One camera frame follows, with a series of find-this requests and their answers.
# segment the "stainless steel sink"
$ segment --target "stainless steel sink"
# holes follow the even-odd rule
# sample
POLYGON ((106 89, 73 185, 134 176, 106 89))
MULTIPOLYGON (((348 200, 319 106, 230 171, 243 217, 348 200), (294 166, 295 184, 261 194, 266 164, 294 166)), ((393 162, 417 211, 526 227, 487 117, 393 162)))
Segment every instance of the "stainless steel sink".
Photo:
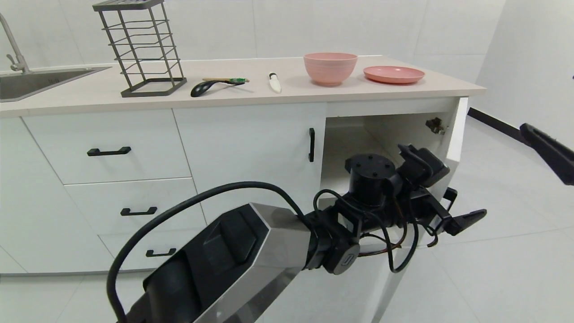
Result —
POLYGON ((18 101, 109 67, 0 75, 0 102, 18 101))

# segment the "wall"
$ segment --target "wall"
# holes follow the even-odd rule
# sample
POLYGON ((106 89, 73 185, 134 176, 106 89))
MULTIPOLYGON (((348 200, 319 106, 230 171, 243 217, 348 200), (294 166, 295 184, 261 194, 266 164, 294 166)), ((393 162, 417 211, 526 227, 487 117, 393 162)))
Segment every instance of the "wall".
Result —
POLYGON ((471 106, 574 147, 574 2, 507 0, 471 106))
MULTIPOLYGON (((114 58, 91 5, 0 0, 31 67, 114 58)), ((166 0, 183 59, 383 54, 474 81, 505 0, 166 0)), ((0 34, 2 56, 11 52, 0 34)), ((0 57, 0 70, 9 66, 0 57)))

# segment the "metal dish rack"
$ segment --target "metal dish rack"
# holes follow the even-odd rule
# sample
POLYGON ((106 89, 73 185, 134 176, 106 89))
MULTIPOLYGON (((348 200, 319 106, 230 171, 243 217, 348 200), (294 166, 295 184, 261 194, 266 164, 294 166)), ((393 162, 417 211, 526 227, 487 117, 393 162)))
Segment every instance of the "metal dish rack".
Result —
POLYGON ((121 92, 122 97, 169 95, 187 81, 165 13, 164 0, 108 0, 92 7, 100 14, 102 30, 106 31, 109 46, 115 53, 114 60, 119 63, 121 74, 129 86, 121 92), (159 5, 156 8, 161 7, 159 17, 154 15, 154 11, 160 10, 152 9, 156 5, 159 5), (147 11, 149 16, 141 19, 143 11, 147 11), (117 21, 109 24, 106 18, 117 21), (150 77, 166 74, 169 77, 150 77), (136 76, 141 77, 141 81, 134 84, 132 79, 136 76))

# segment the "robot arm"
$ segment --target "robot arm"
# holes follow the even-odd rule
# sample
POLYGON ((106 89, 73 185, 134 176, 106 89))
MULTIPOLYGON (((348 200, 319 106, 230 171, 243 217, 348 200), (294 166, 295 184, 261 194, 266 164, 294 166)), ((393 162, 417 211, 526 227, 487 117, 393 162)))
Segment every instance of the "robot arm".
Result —
MULTIPOLYGON (((120 250, 107 279, 107 293, 119 323, 253 323, 303 269, 325 268, 339 275, 361 256, 389 254, 393 272, 403 270, 416 248, 398 267, 392 250, 401 245, 408 228, 418 226, 437 236, 458 234, 486 215, 486 210, 453 218, 427 190, 449 173, 427 149, 399 145, 405 162, 399 168, 378 155, 356 155, 346 161, 351 175, 347 194, 319 191, 314 211, 303 215, 279 187, 261 182, 240 182, 216 187, 160 214, 138 230, 120 250), (171 216, 214 195, 243 188, 272 190, 295 211, 248 204, 219 216, 159 266, 143 282, 145 293, 126 315, 115 290, 118 271, 135 244, 171 216), (336 202, 319 210, 324 193, 336 202), (386 228, 399 226, 403 237, 391 243, 386 228), (386 248, 360 253, 359 240, 382 229, 386 248)), ((456 191, 445 195, 454 201, 456 191)))

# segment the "white knife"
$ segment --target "white knife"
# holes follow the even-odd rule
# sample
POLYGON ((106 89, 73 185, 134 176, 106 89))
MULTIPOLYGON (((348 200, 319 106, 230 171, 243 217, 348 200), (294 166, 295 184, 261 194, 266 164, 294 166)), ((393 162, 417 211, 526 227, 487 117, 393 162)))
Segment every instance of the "white knife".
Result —
POLYGON ((277 74, 271 73, 269 74, 269 85, 276 93, 281 93, 281 84, 279 83, 279 79, 277 78, 277 74))

